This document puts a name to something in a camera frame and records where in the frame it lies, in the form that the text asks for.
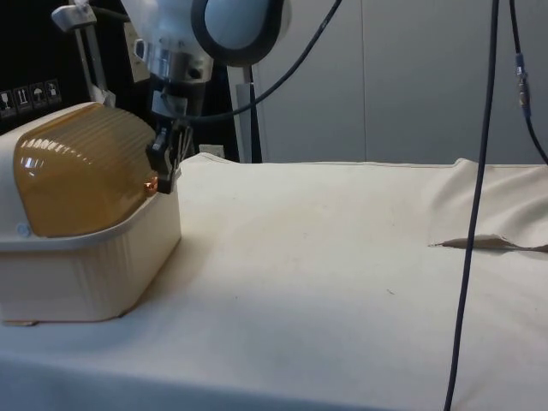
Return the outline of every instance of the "white wall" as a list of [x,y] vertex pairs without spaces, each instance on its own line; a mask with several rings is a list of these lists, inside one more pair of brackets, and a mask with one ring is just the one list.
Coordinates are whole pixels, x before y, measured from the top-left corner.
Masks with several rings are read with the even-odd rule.
[[[295,62],[333,1],[292,4],[286,37],[253,69],[258,95]],[[365,159],[361,16],[361,0],[344,0],[301,69],[259,107],[265,161]]]
[[[501,2],[491,163],[541,161],[517,104],[508,0]],[[367,158],[476,159],[485,104],[491,0],[366,0]],[[533,85],[534,123],[548,134],[548,2],[517,1]]]
[[[288,35],[253,69],[259,93],[299,56],[333,0],[292,3]],[[548,148],[548,2],[517,8],[533,122]],[[294,78],[259,107],[265,161],[476,159],[490,12],[491,0],[344,0]],[[503,0],[489,160],[538,163],[517,105],[513,48]]]

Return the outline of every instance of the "black wire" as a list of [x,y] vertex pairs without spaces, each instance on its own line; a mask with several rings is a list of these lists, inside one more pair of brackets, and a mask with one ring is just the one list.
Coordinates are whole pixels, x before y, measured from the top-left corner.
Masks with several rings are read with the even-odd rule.
[[493,93],[495,88],[495,74],[497,68],[497,30],[498,30],[498,9],[500,0],[492,0],[491,9],[491,40],[489,44],[489,71],[487,80],[487,97],[485,101],[485,112],[483,117],[483,129],[481,132],[481,146],[479,150],[478,176],[476,179],[476,188],[474,191],[474,203],[472,206],[472,215],[470,216],[470,226],[468,229],[468,241],[466,245],[466,255],[464,258],[464,269],[462,273],[461,295],[459,297],[459,307],[456,312],[455,340],[453,342],[453,356],[451,360],[450,379],[447,387],[447,397],[445,398],[444,411],[450,411],[453,403],[453,394],[455,393],[456,372],[459,364],[459,353],[461,350],[462,322],[464,320],[464,308],[466,306],[466,297],[468,293],[468,281],[470,279],[470,267],[472,265],[472,253],[474,250],[474,237],[476,225],[478,222],[478,213],[480,211],[481,189],[485,175],[485,163],[487,160],[487,142],[489,140],[489,127],[491,126],[491,109],[493,104]]
[[[520,30],[517,24],[517,15],[515,12],[515,0],[510,0],[510,17],[512,20],[512,32],[514,34],[515,54],[520,54],[521,53]],[[533,144],[535,148],[537,149],[537,152],[539,152],[539,155],[542,157],[542,160],[546,163],[546,165],[548,165],[548,156],[546,155],[545,150],[542,148],[542,145],[540,144],[537,134],[534,132],[533,123],[531,122],[531,118],[529,116],[525,117],[525,123],[527,124],[527,130],[529,131],[529,136],[531,137],[531,140],[533,141]]]
[[184,116],[181,117],[181,120],[191,123],[205,123],[205,122],[222,122],[225,120],[229,120],[230,118],[234,116],[238,116],[241,113],[244,113],[248,110],[251,110],[253,107],[256,107],[257,104],[264,101],[266,98],[269,98],[271,94],[273,94],[285,81],[287,81],[294,73],[297,71],[297,69],[303,64],[303,62],[307,59],[308,55],[312,51],[313,47],[318,43],[319,38],[323,34],[325,28],[329,25],[331,22],[331,19],[337,12],[339,6],[341,5],[342,0],[336,0],[333,6],[331,7],[330,12],[327,14],[327,16],[324,18],[324,21],[322,21],[322,24],[319,26],[318,31],[314,34],[312,37],[312,40],[307,45],[307,48],[302,52],[302,54],[299,56],[297,61],[291,66],[291,68],[287,71],[286,74],[284,74],[280,80],[278,80],[274,85],[266,90],[263,94],[258,96],[252,103],[246,104],[242,107],[240,107],[237,110],[223,113],[223,114],[217,114],[215,116]]
[[510,17],[512,19],[512,31],[514,32],[515,54],[519,54],[521,53],[521,43],[520,31],[517,26],[517,16],[515,14],[515,0],[510,0]]
[[91,6],[91,8],[93,12],[97,15],[104,15],[105,17],[110,17],[111,19],[123,21],[125,23],[129,23],[131,21],[128,15],[125,15],[124,13],[117,13],[116,11],[96,6]]

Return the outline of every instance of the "cable connector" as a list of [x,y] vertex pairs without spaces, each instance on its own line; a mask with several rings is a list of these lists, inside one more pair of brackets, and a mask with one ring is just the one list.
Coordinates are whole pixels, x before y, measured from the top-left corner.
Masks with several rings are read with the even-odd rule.
[[521,53],[515,56],[516,74],[519,79],[518,88],[520,91],[520,106],[525,118],[531,118],[531,93],[529,91],[528,74],[525,70],[525,59]]

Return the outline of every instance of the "beige fabric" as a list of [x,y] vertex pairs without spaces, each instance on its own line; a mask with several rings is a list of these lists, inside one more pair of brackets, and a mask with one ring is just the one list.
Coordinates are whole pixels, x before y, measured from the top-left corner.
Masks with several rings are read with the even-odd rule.
[[[0,327],[0,404],[441,409],[464,252],[427,244],[452,169],[184,162],[182,242],[144,300],[103,324]],[[455,409],[545,409],[546,264],[474,255]]]
[[[460,160],[426,184],[432,245],[466,246],[476,173],[476,163]],[[548,168],[487,167],[476,247],[548,250]]]

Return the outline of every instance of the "amber plastic cover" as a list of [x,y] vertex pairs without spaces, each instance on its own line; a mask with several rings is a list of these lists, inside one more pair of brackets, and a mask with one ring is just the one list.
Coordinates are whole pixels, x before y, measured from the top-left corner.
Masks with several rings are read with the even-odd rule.
[[138,117],[89,105],[23,134],[15,183],[33,233],[95,233],[131,216],[152,177],[146,144],[154,131]]

